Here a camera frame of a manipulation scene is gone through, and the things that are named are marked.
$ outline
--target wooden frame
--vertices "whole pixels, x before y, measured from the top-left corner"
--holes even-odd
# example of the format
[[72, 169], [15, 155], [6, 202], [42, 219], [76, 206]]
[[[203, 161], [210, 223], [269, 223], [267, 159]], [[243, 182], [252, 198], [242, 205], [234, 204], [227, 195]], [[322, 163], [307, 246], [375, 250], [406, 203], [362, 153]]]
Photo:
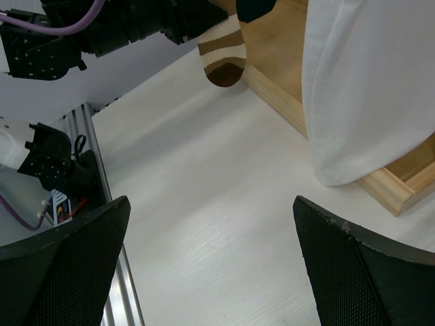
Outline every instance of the wooden frame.
[[[242, 23], [248, 61], [243, 80], [305, 137], [301, 79], [307, 6], [308, 0], [278, 0], [269, 14]], [[435, 134], [358, 183], [396, 216], [418, 203], [435, 191]]]

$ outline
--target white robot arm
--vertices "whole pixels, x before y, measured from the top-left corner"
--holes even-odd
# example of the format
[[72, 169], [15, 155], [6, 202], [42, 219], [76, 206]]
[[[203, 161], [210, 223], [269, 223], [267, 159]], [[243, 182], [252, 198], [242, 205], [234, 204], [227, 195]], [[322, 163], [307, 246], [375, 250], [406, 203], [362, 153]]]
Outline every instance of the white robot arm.
[[30, 152], [25, 144], [34, 135], [29, 124], [0, 117], [0, 166], [18, 170]]

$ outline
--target sock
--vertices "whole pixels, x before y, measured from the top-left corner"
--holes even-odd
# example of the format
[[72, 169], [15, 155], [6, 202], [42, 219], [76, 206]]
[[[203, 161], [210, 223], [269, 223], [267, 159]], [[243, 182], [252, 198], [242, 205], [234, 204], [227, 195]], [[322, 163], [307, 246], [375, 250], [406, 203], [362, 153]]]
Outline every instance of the sock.
[[199, 54], [209, 81], [220, 87], [237, 83], [245, 70], [246, 47], [237, 17], [236, 0], [213, 0], [229, 18], [202, 34]]

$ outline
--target white cloth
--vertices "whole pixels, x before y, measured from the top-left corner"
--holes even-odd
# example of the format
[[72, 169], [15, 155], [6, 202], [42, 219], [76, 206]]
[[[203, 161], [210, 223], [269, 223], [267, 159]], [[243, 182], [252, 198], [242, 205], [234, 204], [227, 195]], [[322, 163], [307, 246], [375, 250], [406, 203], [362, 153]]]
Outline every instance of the white cloth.
[[303, 102], [318, 179], [352, 182], [435, 130], [435, 1], [310, 0]]

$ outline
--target white tabletop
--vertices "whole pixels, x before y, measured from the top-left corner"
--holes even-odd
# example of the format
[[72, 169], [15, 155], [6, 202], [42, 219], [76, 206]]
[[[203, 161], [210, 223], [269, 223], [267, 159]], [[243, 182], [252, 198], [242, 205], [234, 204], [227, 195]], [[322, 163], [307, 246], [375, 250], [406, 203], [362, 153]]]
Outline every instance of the white tabletop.
[[211, 85], [195, 51], [94, 117], [147, 326], [319, 325], [296, 235], [299, 194], [435, 251], [435, 196], [400, 218], [357, 185], [324, 187], [307, 141], [243, 83]]

